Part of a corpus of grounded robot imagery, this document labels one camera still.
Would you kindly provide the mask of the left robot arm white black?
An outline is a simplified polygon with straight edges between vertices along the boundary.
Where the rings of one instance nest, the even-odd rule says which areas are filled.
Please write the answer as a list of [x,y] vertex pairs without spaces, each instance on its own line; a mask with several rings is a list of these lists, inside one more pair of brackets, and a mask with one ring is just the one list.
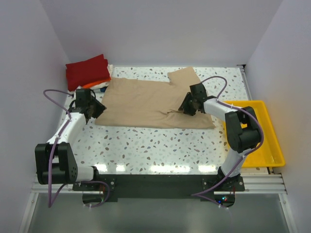
[[56,133],[35,148],[36,174],[40,184],[74,184],[83,182],[89,190],[100,187],[94,166],[77,165],[73,146],[78,134],[92,118],[98,118],[106,109],[91,89],[77,89],[69,108],[62,107],[66,114]]

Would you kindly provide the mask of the beige t-shirt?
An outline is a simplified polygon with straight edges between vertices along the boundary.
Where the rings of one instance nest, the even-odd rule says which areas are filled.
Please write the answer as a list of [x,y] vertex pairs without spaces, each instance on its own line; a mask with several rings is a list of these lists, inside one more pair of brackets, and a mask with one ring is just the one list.
[[178,109],[190,86],[200,82],[192,67],[168,73],[168,82],[112,78],[95,120],[99,126],[157,129],[214,129],[209,114],[189,116]]

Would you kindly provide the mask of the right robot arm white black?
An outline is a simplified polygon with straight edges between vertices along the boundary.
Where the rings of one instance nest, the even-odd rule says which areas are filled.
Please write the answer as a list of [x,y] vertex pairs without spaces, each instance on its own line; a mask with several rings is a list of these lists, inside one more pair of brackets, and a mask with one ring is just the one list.
[[224,103],[215,96],[208,96],[202,83],[190,86],[178,109],[193,116],[196,112],[210,114],[225,122],[229,154],[219,167],[215,187],[227,191],[241,174],[246,157],[256,151],[264,141],[262,127],[255,110]]

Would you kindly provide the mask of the folded red t-shirt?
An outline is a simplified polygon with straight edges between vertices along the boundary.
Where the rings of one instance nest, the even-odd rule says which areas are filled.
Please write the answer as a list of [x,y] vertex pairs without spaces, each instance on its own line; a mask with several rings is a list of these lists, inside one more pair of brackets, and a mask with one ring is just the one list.
[[78,86],[95,82],[111,80],[108,71],[108,60],[103,54],[85,61],[66,64],[66,79],[68,91],[74,91]]

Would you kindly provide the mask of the yellow plastic tray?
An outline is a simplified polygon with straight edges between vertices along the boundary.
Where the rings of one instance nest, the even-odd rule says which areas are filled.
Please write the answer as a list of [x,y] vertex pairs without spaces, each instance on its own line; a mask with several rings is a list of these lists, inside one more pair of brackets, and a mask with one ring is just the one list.
[[252,107],[255,111],[258,122],[263,129],[264,142],[262,146],[247,156],[242,167],[256,168],[285,166],[285,159],[265,103],[261,100],[227,100],[226,103],[229,105],[233,104],[237,107]]

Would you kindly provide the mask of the folded orange t-shirt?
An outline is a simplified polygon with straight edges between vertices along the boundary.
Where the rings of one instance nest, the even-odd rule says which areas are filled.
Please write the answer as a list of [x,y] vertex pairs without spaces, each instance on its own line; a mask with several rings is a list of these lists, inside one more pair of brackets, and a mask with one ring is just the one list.
[[93,87],[94,85],[100,84],[102,82],[107,82],[107,81],[111,81],[111,78],[108,78],[108,79],[105,79],[105,80],[98,80],[98,81],[95,81],[95,82],[92,82],[92,83],[85,84],[85,85],[82,86],[82,88],[84,88],[84,89],[91,89],[91,87]]

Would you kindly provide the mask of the folded white blue t-shirt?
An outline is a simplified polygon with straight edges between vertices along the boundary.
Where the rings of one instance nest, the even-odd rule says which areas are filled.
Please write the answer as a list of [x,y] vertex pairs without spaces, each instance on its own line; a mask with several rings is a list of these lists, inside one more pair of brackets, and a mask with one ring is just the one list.
[[93,88],[92,90],[95,92],[95,93],[104,93],[106,91],[106,89],[108,88],[108,86],[104,86],[104,87],[101,87],[101,88]]

